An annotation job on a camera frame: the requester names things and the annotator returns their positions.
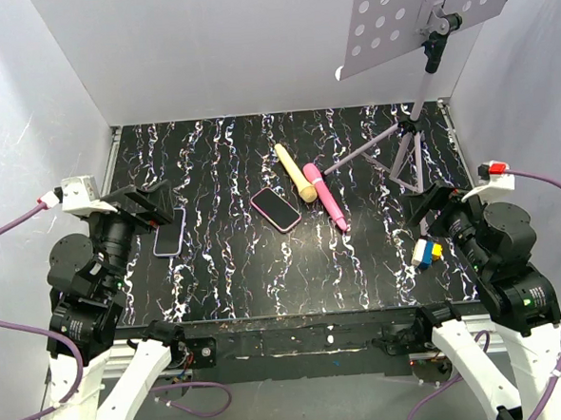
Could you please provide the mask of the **phone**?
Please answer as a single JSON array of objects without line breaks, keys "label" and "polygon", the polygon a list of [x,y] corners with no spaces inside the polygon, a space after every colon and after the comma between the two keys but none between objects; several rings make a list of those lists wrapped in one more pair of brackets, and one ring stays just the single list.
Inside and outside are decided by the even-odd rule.
[{"label": "phone", "polygon": [[156,230],[152,253],[156,258],[177,258],[183,249],[185,209],[174,209],[172,223],[159,226]]}]

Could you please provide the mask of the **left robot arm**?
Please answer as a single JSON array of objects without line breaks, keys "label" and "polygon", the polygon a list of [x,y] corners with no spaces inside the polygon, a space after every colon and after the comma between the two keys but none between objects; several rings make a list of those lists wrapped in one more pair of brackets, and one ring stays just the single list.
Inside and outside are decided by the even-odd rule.
[{"label": "left robot arm", "polygon": [[158,375],[188,357],[184,331],[154,320],[105,401],[103,376],[111,357],[133,239],[172,222],[170,182],[135,185],[100,197],[93,178],[69,178],[52,192],[64,212],[88,225],[49,254],[51,402],[48,420],[134,420]]}]

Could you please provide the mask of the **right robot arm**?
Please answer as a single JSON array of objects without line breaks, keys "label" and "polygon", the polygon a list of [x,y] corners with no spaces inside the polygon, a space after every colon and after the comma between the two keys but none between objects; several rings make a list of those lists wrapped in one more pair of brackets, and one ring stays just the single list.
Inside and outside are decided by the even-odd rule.
[{"label": "right robot arm", "polygon": [[514,381],[495,366],[449,303],[417,309],[414,338],[422,349],[438,349],[451,360],[488,420],[561,420],[561,373],[547,401],[540,402],[561,354],[561,312],[554,288],[531,263],[536,234],[529,213],[502,200],[514,187],[510,175],[492,175],[471,191],[436,182],[402,203],[409,226],[434,213],[429,235],[450,239],[470,263]]}]

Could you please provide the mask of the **toy building blocks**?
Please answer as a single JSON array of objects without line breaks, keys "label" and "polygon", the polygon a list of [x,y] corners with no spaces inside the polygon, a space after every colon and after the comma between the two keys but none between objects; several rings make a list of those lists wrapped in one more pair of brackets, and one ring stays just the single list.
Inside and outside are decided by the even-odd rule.
[{"label": "toy building blocks", "polygon": [[443,254],[441,244],[427,239],[418,239],[412,254],[412,265],[420,270],[426,270],[439,261]]}]

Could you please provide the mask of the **pink toy microphone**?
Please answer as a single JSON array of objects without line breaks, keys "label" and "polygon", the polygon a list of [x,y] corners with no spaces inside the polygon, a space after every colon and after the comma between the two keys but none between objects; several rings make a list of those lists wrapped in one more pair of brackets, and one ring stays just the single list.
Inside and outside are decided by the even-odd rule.
[{"label": "pink toy microphone", "polygon": [[323,176],[316,166],[312,163],[307,163],[302,171],[306,179],[315,187],[318,198],[324,205],[328,215],[331,217],[333,223],[341,232],[346,232],[348,224],[341,212],[339,205],[331,194],[327,185],[325,185]]}]

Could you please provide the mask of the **yellow toy microphone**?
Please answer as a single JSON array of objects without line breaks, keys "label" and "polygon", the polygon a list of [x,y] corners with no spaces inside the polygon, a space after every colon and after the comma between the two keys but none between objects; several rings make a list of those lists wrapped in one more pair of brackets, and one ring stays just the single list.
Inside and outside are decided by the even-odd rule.
[{"label": "yellow toy microphone", "polygon": [[300,198],[307,203],[312,203],[318,196],[314,185],[306,179],[286,148],[280,143],[276,143],[274,149],[282,167],[284,167],[288,176],[291,178],[292,183],[297,186]]}]

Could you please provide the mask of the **purple music stand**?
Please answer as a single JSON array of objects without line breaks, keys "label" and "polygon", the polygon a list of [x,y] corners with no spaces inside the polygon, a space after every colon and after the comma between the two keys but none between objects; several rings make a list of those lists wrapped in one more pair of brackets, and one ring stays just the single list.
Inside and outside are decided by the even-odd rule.
[{"label": "purple music stand", "polygon": [[411,51],[423,54],[425,64],[410,114],[362,147],[344,163],[364,156],[368,149],[391,135],[400,139],[396,159],[387,166],[391,181],[422,192],[422,148],[425,138],[420,119],[430,84],[437,73],[449,39],[459,31],[498,16],[508,0],[354,0],[344,62],[335,72],[346,80]]}]

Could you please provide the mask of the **black base frame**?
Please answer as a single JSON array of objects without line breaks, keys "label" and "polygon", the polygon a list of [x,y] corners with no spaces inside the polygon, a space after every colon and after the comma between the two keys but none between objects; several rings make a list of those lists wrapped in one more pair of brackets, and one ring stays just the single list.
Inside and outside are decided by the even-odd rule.
[{"label": "black base frame", "polygon": [[162,371],[159,384],[210,381],[226,385],[380,373],[435,377],[450,361],[413,333],[416,308],[185,322],[188,368]]}]

